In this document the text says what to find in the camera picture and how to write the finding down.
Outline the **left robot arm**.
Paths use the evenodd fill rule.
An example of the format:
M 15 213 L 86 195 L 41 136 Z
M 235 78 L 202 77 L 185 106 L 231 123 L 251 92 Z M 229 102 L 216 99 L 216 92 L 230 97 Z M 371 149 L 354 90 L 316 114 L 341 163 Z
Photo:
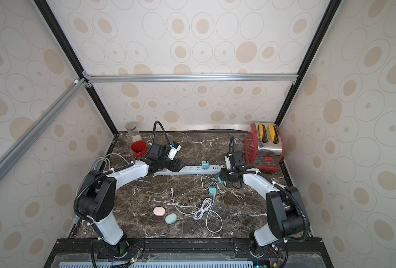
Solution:
M 76 216 L 94 228 L 115 258 L 124 257 L 129 248 L 126 234 L 112 212 L 116 191 L 162 170 L 179 172 L 185 166 L 176 158 L 180 149 L 179 143 L 169 140 L 162 123 L 155 121 L 150 148 L 143 156 L 121 168 L 106 172 L 92 170 L 85 176 L 74 199 L 73 210 Z

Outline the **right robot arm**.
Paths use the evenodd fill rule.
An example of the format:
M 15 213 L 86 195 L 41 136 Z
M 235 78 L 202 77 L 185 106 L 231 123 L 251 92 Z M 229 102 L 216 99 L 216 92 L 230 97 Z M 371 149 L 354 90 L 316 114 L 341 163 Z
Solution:
M 310 237 L 310 221 L 299 190 L 266 178 L 257 167 L 246 163 L 245 154 L 237 151 L 235 144 L 232 136 L 220 181 L 245 184 L 266 201 L 267 223 L 253 232 L 251 253 L 260 257 L 261 252 L 278 243 L 306 241 Z

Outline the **teal charger with black cable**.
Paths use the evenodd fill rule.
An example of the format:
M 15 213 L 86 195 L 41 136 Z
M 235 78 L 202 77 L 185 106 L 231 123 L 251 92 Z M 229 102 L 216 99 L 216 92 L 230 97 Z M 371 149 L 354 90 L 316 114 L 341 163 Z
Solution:
M 201 166 L 202 166 L 203 169 L 209 169 L 210 168 L 210 164 L 209 164 L 208 161 L 203 161 L 201 163 Z

